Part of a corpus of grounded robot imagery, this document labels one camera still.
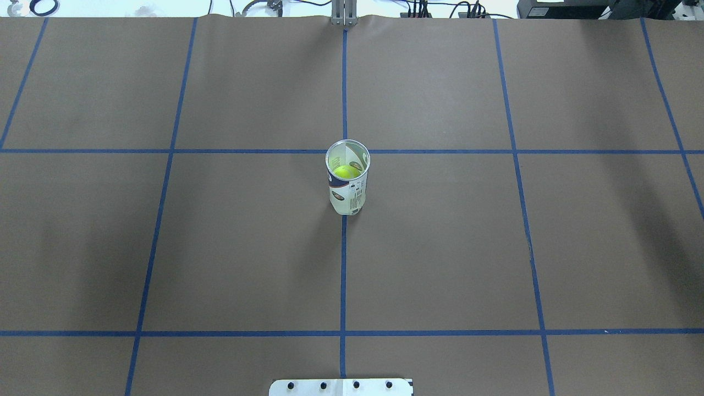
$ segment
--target white sticker label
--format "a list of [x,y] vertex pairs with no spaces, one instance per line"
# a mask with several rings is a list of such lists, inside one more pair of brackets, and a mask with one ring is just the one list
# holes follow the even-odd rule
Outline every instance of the white sticker label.
[[550,7],[533,7],[528,13],[528,16],[546,16],[548,15],[549,9]]

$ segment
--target black electronic device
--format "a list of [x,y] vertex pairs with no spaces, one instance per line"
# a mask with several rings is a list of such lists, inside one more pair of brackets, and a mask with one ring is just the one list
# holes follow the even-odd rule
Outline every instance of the black electronic device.
[[542,2],[518,0],[518,16],[536,19],[599,19],[609,0],[564,0]]

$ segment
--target metal clamp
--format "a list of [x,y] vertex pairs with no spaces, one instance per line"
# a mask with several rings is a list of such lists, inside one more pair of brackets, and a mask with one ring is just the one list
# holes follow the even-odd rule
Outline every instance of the metal clamp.
[[333,25],[357,25],[357,0],[332,0]]

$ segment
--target gray tabletop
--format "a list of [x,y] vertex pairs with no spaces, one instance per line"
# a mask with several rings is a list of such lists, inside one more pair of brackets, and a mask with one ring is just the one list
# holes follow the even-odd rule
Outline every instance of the gray tabletop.
[[0,394],[703,394],[703,35],[2,20]]

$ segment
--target tennis ball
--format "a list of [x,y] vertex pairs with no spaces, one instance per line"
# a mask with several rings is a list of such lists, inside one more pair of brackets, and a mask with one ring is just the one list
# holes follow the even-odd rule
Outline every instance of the tennis ball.
[[337,168],[333,169],[332,172],[335,174],[335,176],[342,179],[354,179],[362,174],[357,168],[354,168],[349,165],[338,166]]

